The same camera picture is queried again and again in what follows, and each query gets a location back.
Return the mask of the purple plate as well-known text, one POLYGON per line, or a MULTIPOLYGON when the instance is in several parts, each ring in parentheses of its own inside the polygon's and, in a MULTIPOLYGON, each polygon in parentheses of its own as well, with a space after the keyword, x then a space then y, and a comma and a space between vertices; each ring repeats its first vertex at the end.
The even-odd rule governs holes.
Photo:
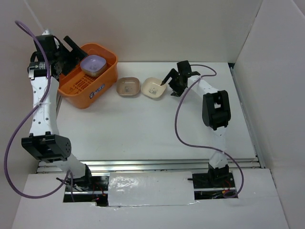
POLYGON ((80 67, 83 71, 89 73, 96 73, 100 71, 105 65, 106 60, 98 55, 89 55, 81 61, 80 67))

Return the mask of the cream panda plate back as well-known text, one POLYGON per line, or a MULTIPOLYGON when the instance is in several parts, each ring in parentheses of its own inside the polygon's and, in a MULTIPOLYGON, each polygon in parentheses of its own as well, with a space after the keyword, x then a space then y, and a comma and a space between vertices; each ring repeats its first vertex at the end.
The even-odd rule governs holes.
POLYGON ((162 84, 162 80, 154 77, 147 78, 141 85, 141 92, 151 99, 160 99, 166 91, 166 85, 162 84))

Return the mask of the cream panda plate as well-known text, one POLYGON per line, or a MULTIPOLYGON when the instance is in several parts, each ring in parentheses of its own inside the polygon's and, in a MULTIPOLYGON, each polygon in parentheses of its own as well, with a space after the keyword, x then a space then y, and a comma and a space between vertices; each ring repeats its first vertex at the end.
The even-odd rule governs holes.
POLYGON ((97 71, 97 72, 90 72, 90 71, 82 71, 85 75, 93 78, 99 77, 101 74, 104 73, 104 70, 102 71, 97 71))
POLYGON ((141 92, 151 99, 160 99, 166 91, 166 85, 162 84, 162 80, 154 77, 147 78, 141 85, 141 92))

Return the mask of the brown panda plate back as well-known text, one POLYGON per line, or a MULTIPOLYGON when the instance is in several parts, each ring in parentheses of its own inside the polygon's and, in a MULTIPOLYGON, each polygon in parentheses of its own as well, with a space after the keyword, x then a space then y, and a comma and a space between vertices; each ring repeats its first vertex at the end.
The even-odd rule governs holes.
POLYGON ((140 91, 140 81, 136 77, 123 77, 117 81, 116 92, 123 97, 136 96, 140 91))

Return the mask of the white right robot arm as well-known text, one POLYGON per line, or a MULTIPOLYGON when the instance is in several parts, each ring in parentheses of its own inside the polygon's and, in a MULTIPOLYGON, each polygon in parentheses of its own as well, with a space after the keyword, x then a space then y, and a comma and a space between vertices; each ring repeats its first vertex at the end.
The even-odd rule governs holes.
POLYGON ((211 186, 218 187, 229 176, 227 156, 223 151, 225 150, 225 132, 231 120, 231 109, 228 92, 211 86, 203 79, 204 77, 205 75, 193 72, 190 67, 180 72, 171 69, 162 80, 161 85, 169 82, 169 86, 173 90, 171 95, 182 97, 175 113, 174 130, 178 140, 189 147, 200 148, 201 146, 188 144, 180 138, 177 129, 178 114, 183 100, 190 90, 203 97, 202 120, 212 134, 213 143, 216 143, 218 147, 202 146, 201 148, 214 151, 208 163, 207 180, 211 186))

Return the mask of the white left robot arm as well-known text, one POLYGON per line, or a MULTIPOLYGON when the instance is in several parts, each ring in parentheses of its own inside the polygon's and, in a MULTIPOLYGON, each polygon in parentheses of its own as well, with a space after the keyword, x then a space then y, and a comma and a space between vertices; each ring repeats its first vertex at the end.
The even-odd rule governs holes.
POLYGON ((82 190, 89 190, 94 185, 91 171, 72 154, 71 141, 60 135, 57 125, 61 103, 59 77, 74 70, 87 53, 69 36, 65 36, 64 41, 72 48, 71 51, 54 35, 36 38, 39 44, 35 46, 37 50, 28 66, 36 110, 32 114, 29 136, 22 138, 21 145, 36 160, 72 173, 70 182, 82 190))

